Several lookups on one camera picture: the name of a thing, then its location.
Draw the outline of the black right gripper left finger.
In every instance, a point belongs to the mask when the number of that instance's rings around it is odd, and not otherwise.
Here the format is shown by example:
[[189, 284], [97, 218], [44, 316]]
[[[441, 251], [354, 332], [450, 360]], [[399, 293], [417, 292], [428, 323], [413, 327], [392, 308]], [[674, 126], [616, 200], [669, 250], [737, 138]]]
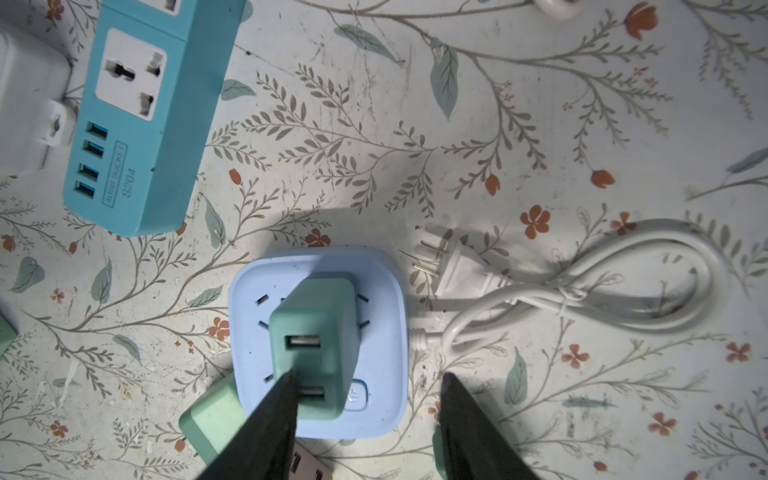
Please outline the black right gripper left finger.
[[297, 375], [282, 375], [199, 480], [286, 479], [298, 415]]

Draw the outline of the pink charger plug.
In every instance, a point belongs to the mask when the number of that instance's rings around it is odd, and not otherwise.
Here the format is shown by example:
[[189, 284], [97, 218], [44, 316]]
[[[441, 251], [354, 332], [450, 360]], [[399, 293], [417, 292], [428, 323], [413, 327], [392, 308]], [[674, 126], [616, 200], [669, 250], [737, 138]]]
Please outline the pink charger plug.
[[296, 442], [289, 462], [289, 480], [331, 480], [332, 471]]

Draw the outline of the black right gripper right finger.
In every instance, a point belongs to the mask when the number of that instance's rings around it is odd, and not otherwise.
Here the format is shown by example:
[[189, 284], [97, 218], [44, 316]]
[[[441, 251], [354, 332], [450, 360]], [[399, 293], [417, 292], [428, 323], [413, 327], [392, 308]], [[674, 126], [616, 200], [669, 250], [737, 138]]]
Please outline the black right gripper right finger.
[[443, 375], [440, 402], [440, 444], [448, 479], [539, 479], [456, 375]]

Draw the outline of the teal charger plug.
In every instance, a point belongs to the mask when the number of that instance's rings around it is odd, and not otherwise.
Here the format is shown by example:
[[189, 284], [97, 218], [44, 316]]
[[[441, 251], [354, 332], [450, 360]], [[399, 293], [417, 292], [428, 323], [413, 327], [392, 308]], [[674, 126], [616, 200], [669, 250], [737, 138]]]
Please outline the teal charger plug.
[[357, 292], [344, 276], [302, 280], [272, 312], [273, 375], [296, 379], [298, 418], [332, 421], [344, 411], [359, 358]]

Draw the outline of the teal power strip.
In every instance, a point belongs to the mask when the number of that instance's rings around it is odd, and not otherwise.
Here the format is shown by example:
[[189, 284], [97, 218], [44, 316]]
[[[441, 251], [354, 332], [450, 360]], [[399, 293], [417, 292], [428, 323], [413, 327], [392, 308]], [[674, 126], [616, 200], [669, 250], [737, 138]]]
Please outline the teal power strip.
[[101, 5], [63, 186], [74, 214], [123, 237], [185, 219], [245, 5]]

